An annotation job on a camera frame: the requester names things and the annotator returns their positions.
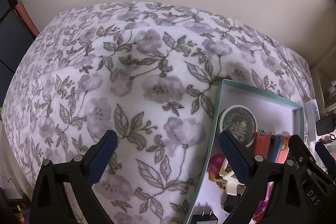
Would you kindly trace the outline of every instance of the dark cabinet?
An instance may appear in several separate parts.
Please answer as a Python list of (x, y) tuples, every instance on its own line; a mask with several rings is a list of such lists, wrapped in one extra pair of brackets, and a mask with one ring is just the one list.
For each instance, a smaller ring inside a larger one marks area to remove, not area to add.
[(7, 0), (0, 0), (0, 107), (19, 63), (34, 39)]
[(11, 72), (4, 64), (0, 63), (0, 107), (3, 105), (13, 76), (14, 73)]
[(16, 71), (26, 51), (33, 42), (30, 33), (11, 11), (0, 24), (0, 59)]

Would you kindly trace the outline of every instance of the round container lid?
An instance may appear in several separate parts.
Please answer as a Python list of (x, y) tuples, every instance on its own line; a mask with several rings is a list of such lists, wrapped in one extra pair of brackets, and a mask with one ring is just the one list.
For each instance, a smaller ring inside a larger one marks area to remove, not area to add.
[(243, 105), (233, 105), (222, 112), (218, 128), (220, 133), (230, 130), (240, 144), (249, 147), (254, 142), (258, 125), (251, 110)]

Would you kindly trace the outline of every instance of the pink object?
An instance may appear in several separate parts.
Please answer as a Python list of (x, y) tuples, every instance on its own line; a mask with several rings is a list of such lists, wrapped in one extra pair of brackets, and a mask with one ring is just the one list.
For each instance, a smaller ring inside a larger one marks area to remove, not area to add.
[(273, 183), (268, 183), (267, 185), (267, 191), (266, 191), (266, 197), (264, 200), (261, 200), (259, 202), (259, 205), (254, 213), (254, 216), (252, 217), (253, 220), (257, 220), (259, 219), (258, 217), (264, 213), (265, 209), (266, 209), (266, 206), (267, 206), (267, 203), (268, 203), (268, 200), (269, 200), (269, 197), (271, 195), (271, 191), (272, 191), (272, 188), (273, 188)]
[(225, 156), (223, 154), (214, 155), (209, 161), (209, 171), (214, 173), (215, 175), (219, 174), (219, 171), (223, 165), (225, 160)]
[(23, 6), (22, 1), (20, 1), (16, 6), (15, 6), (16, 12), (20, 15), (21, 19), (23, 22), (26, 24), (28, 29), (37, 37), (40, 32), (36, 28), (35, 24), (33, 23), (32, 19), (28, 15), (26, 8)]

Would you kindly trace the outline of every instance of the white toy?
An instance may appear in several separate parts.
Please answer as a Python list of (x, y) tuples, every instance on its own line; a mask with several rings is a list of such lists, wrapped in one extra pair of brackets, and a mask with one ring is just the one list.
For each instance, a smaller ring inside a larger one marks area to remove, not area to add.
[(225, 158), (223, 165), (219, 171), (219, 175), (222, 177), (222, 179), (216, 179), (216, 181), (219, 181), (222, 183), (222, 185), (225, 187), (225, 192), (228, 195), (237, 195), (237, 186), (238, 185), (244, 185), (238, 181), (236, 177), (233, 177), (235, 172), (231, 170), (230, 172), (226, 172), (226, 168), (228, 165), (228, 161)]

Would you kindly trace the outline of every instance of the teal box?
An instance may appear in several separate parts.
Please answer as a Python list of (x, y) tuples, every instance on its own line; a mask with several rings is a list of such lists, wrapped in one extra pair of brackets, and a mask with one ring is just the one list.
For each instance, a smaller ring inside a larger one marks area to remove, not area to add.
[[(214, 200), (209, 187), (213, 188), (214, 183), (210, 182), (207, 178), (204, 179), (207, 171), (207, 166), (213, 152), (214, 141), (217, 141), (217, 121), (220, 114), (232, 105), (244, 105), (249, 108), (256, 117), (259, 127), (272, 133), (286, 133), (290, 135), (297, 134), (303, 140), (304, 136), (304, 119), (303, 107), (289, 99), (283, 98), (277, 94), (267, 92), (255, 88), (250, 85), (242, 84), (232, 80), (223, 80), (217, 90), (215, 112), (212, 121), (212, 128), (209, 137), (208, 151), (205, 159), (204, 167), (202, 170), (199, 183), (195, 190), (194, 199), (191, 203), (191, 208), (195, 204), (205, 204), (207, 200)], [(221, 201), (219, 198), (218, 204), (211, 205), (214, 214), (223, 219), (225, 212), (221, 208)], [(192, 216), (192, 209), (187, 213), (184, 224), (188, 224)]]

